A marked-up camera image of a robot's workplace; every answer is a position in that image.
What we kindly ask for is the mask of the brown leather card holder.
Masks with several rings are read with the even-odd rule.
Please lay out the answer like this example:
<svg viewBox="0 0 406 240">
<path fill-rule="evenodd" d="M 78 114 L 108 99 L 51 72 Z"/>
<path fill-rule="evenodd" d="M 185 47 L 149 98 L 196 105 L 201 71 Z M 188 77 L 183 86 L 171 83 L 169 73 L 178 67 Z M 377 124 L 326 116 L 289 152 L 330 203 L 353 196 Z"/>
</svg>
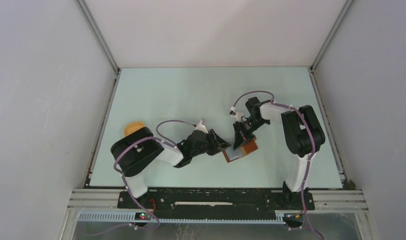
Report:
<svg viewBox="0 0 406 240">
<path fill-rule="evenodd" d="M 231 144 L 231 147 L 228 147 L 222 152 L 226 159 L 226 162 L 231 163 L 258 150 L 256 140 L 257 138 L 255 137 L 253 140 L 244 144 L 242 147 L 234 149 L 233 148 L 234 139 L 233 138 L 228 139 L 227 142 Z"/>
</svg>

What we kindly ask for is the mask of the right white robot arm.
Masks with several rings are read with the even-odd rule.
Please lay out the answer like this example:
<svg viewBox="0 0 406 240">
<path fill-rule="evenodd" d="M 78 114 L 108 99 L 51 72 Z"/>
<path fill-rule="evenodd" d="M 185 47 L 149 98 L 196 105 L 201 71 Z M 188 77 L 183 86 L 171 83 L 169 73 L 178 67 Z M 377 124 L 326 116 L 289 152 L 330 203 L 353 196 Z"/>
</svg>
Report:
<svg viewBox="0 0 406 240">
<path fill-rule="evenodd" d="M 235 105 L 230 108 L 230 115 L 236 118 L 233 148 L 236 150 L 254 140 L 254 132 L 264 124 L 272 121 L 281 123 L 286 146 L 297 157 L 284 182 L 286 192 L 282 194 L 281 201 L 286 208 L 294 209 L 302 202 L 301 195 L 307 188 L 311 162 L 326 141 L 314 109 L 310 105 L 296 108 L 272 99 L 260 101 L 257 97 L 248 99 L 245 105 L 249 117 L 238 112 Z"/>
</svg>

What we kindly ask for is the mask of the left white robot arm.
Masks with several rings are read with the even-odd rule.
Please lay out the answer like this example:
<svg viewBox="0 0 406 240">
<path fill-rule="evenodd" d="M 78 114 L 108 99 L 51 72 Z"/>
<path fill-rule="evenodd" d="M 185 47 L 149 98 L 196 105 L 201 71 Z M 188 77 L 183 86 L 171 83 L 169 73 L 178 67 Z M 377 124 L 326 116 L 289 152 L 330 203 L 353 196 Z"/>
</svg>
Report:
<svg viewBox="0 0 406 240">
<path fill-rule="evenodd" d="M 143 208 L 148 204 L 149 195 L 141 172 L 152 162 L 164 161 L 182 168 L 197 156 L 214 156 L 229 147 L 231 144 L 213 129 L 208 132 L 196 129 L 185 140 L 173 145 L 155 137 L 145 126 L 115 142 L 110 151 L 115 159 L 115 171 L 121 174 L 125 187 L 131 192 L 130 203 Z"/>
</svg>

